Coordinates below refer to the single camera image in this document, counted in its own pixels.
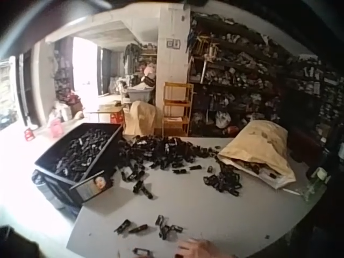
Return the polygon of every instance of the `white bin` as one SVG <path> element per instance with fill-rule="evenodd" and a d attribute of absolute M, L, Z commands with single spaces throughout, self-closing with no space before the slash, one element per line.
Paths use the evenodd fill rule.
<path fill-rule="evenodd" d="M 155 87 L 152 87 L 151 89 L 145 89 L 145 90 L 126 89 L 125 92 L 129 94 L 131 103 L 135 101 L 148 102 L 151 99 L 151 93 L 154 88 Z"/>

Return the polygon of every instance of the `doorway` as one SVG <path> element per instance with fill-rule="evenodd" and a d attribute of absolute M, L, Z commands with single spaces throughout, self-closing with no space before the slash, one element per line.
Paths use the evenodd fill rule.
<path fill-rule="evenodd" d="M 82 105 L 92 109 L 97 103 L 97 51 L 93 42 L 74 37 L 73 39 L 73 77 L 75 93 L 79 95 Z"/>

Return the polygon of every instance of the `paper bag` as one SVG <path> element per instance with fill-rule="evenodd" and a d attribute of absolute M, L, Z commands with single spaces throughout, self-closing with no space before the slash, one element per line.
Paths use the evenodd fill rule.
<path fill-rule="evenodd" d="M 286 160 L 288 132 L 281 126 L 265 120 L 254 120 L 218 154 L 219 159 L 256 176 L 273 188 L 295 182 L 295 174 Z M 244 162 L 263 165 L 254 172 Z"/>
<path fill-rule="evenodd" d="M 130 114 L 125 119 L 126 135 L 154 134 L 156 107 L 142 101 L 135 101 L 130 108 Z"/>

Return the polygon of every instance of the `bottle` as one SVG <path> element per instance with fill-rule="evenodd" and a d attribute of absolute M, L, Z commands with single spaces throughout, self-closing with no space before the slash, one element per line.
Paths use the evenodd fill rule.
<path fill-rule="evenodd" d="M 323 168 L 319 167 L 315 170 L 302 194 L 306 202 L 310 200 L 312 195 L 318 192 L 321 186 L 325 183 L 326 177 L 327 171 Z"/>

